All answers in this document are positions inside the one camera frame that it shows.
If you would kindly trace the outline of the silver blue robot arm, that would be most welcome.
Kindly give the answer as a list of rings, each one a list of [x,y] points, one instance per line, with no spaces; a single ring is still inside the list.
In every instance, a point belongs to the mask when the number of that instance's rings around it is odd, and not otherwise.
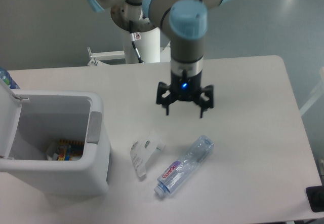
[[[214,106],[214,87],[202,87],[208,10],[230,0],[87,0],[95,12],[110,10],[115,25],[126,32],[129,63],[149,63],[147,45],[135,36],[160,31],[171,43],[171,82],[159,82],[156,103],[194,102],[205,112]]]

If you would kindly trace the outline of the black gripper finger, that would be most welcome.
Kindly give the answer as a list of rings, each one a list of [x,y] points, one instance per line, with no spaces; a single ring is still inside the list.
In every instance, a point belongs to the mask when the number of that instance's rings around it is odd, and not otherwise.
[[[177,96],[171,88],[164,82],[159,82],[157,87],[156,104],[161,105],[166,109],[166,115],[169,115],[170,104],[177,101]]]
[[[194,103],[200,107],[199,118],[201,119],[205,111],[214,108],[214,86],[200,87],[194,95]]]

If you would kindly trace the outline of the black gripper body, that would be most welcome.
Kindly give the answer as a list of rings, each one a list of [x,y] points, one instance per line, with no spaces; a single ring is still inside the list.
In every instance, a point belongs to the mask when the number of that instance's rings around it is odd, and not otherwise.
[[[192,77],[181,77],[171,72],[171,101],[199,101],[202,72]]]

